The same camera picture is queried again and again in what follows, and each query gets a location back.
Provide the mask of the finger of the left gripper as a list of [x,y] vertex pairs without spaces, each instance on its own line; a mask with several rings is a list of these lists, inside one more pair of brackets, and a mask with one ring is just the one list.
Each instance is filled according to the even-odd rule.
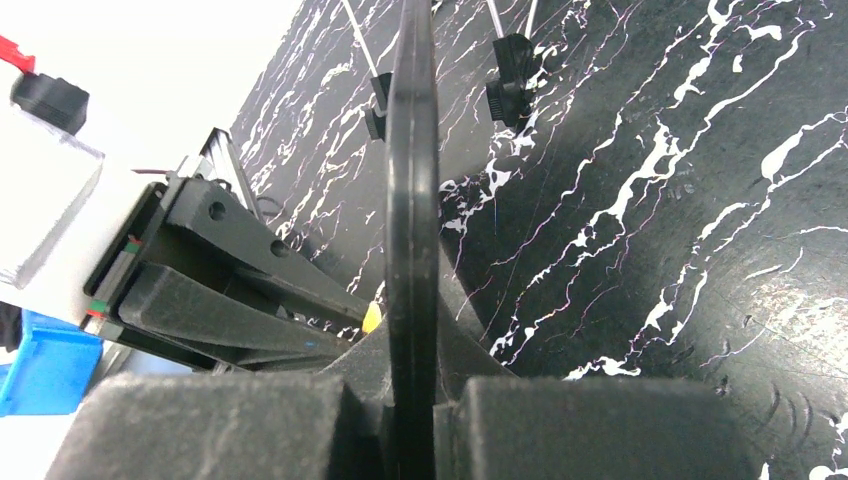
[[351,344],[218,293],[163,265],[144,265],[118,307],[136,330],[249,371],[320,370]]
[[184,178],[166,224],[185,231],[250,288],[289,311],[362,328],[368,302],[290,249],[220,185]]

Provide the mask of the yellow black whiteboard eraser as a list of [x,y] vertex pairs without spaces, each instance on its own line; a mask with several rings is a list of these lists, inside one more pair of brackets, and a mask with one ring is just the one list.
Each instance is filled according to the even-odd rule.
[[383,313],[378,302],[370,302],[366,314],[362,320],[362,332],[370,334],[381,324]]

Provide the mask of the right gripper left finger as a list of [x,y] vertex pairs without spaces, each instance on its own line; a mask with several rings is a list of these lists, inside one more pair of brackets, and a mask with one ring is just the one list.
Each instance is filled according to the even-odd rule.
[[51,479],[380,477],[373,400],[389,390],[383,331],[317,373],[140,375],[95,387]]

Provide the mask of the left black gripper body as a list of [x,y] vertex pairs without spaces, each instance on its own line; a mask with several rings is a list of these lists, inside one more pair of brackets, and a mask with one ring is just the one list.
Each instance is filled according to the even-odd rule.
[[171,172],[142,188],[84,283],[79,329],[192,368],[193,280],[157,257],[173,258],[166,219],[187,181]]

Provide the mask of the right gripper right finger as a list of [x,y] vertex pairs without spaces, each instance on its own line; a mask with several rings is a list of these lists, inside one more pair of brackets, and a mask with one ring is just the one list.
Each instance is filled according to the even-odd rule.
[[759,474],[725,401],[700,382],[672,379],[651,343],[636,335],[625,362],[600,356],[600,343],[619,344],[633,332],[637,308],[654,289],[671,303],[683,279],[673,279],[678,252],[623,255],[623,293],[606,305],[588,336],[559,342],[552,358],[585,358],[586,370],[566,379],[519,378],[478,342],[482,331],[459,305],[468,294],[446,255],[439,258],[449,325],[471,349],[459,357],[475,373],[457,399],[436,414],[437,475],[441,479],[753,479]]

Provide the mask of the white whiteboard black frame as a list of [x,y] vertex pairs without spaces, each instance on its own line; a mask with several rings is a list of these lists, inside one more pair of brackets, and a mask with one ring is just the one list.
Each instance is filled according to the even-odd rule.
[[435,476],[438,97],[431,7],[402,5],[387,117],[385,318],[401,479]]

